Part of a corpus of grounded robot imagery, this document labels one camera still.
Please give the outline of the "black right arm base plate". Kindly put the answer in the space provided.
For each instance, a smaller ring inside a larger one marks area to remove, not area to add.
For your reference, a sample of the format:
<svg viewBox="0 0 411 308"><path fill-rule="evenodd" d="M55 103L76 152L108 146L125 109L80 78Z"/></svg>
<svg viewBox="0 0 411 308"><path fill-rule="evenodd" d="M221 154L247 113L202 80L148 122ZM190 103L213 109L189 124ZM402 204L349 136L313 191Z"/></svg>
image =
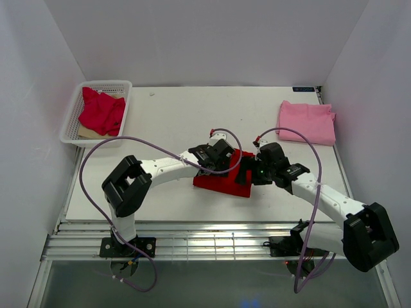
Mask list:
<svg viewBox="0 0 411 308"><path fill-rule="evenodd" d="M262 246L270 250L271 257L297 257L302 252L304 241L294 236L272 236Z"/></svg>

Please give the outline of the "red t shirt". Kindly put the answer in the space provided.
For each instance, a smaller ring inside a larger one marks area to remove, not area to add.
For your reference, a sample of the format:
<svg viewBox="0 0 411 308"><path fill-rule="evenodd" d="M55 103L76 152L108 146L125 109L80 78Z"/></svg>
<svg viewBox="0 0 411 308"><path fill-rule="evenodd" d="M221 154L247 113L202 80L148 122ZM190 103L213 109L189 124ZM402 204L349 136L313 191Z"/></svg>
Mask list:
<svg viewBox="0 0 411 308"><path fill-rule="evenodd" d="M232 171L224 175L201 175L193 179L197 188L224 193L231 196L250 198L252 186L252 171L250 163L255 154L243 152L241 162Z"/></svg>

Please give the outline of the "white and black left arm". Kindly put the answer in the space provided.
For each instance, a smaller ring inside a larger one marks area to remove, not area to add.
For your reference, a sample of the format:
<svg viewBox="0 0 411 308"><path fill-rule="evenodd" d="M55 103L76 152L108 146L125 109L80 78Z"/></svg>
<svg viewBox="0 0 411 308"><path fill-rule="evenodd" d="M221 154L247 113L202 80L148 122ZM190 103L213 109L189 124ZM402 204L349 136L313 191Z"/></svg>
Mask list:
<svg viewBox="0 0 411 308"><path fill-rule="evenodd" d="M116 257L132 255L137 243L134 214L148 191L158 185L200 175L224 175L230 168L235 149L226 136L211 137L207 144L190 148L176 157L138 160L128 155L103 181L114 228L111 247Z"/></svg>

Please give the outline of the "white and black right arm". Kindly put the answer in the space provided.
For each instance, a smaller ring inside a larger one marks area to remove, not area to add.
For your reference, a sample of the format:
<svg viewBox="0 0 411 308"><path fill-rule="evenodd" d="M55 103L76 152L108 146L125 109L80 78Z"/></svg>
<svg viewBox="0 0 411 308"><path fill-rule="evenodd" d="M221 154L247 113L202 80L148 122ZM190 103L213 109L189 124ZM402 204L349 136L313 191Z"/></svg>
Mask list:
<svg viewBox="0 0 411 308"><path fill-rule="evenodd" d="M356 269L367 272L399 250L399 242L386 209L379 203L366 205L318 183L302 164L291 164L276 143L259 146L255 157L243 157L235 178L245 184L275 184L332 219L333 226L299 221L284 237L269 241L279 255L304 255L322 250L344 256Z"/></svg>

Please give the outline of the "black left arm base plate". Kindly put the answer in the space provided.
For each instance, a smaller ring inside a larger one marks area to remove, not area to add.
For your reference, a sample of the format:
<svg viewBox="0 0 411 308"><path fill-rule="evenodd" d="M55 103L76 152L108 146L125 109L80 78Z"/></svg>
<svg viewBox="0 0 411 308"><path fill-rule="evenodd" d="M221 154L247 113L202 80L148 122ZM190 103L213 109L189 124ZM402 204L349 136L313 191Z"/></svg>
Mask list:
<svg viewBox="0 0 411 308"><path fill-rule="evenodd" d="M155 237L136 237L130 244L151 258L155 257L156 238ZM121 244L115 237L104 237L101 240L99 256L102 258L127 258L136 257L139 252L126 244Z"/></svg>

